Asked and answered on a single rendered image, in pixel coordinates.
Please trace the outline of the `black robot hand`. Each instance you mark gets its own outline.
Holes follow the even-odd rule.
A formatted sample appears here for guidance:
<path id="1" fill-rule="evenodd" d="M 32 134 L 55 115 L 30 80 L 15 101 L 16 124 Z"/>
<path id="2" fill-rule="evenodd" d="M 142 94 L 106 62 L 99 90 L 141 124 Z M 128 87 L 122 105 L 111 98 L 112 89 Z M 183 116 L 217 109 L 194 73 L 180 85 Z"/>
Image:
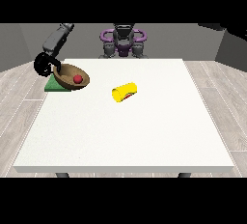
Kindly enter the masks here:
<path id="1" fill-rule="evenodd" d="M 57 70 L 61 70 L 61 62 L 55 57 L 48 55 L 45 52 L 41 52 L 34 61 L 34 70 L 40 76 L 47 77 L 51 71 L 51 66 L 55 66 Z"/>

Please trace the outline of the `yellow cup with melon print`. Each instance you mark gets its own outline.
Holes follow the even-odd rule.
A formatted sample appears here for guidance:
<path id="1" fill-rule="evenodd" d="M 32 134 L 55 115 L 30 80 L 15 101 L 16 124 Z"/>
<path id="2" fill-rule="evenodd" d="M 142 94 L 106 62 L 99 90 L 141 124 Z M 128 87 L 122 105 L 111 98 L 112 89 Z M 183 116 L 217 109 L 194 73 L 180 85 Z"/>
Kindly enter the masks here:
<path id="1" fill-rule="evenodd" d="M 126 98 L 137 93 L 137 85 L 133 82 L 116 87 L 112 90 L 112 97 L 115 102 L 122 102 Z"/>

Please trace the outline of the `brown wooden bowl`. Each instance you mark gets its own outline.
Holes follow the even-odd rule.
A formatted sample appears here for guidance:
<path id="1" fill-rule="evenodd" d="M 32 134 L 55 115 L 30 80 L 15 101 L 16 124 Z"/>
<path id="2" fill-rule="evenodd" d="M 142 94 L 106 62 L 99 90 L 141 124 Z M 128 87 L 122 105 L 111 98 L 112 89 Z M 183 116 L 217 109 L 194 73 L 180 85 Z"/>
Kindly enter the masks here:
<path id="1" fill-rule="evenodd" d="M 53 74 L 56 81 L 68 90 L 80 90 L 90 83 L 90 76 L 79 67 L 71 64 L 62 64 L 60 71 L 57 71 L 57 68 L 53 67 Z M 81 83 L 75 83 L 73 81 L 75 75 L 82 77 Z"/>

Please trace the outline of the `green square pad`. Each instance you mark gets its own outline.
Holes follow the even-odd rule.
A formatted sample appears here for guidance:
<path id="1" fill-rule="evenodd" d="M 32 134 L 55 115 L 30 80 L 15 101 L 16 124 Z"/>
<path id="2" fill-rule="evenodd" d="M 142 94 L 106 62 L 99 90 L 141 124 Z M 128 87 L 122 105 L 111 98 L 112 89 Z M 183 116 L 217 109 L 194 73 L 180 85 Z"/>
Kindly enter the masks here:
<path id="1" fill-rule="evenodd" d="M 53 74 L 50 75 L 44 87 L 44 90 L 46 92 L 67 92 L 68 91 L 68 89 L 64 88 L 57 82 Z"/>

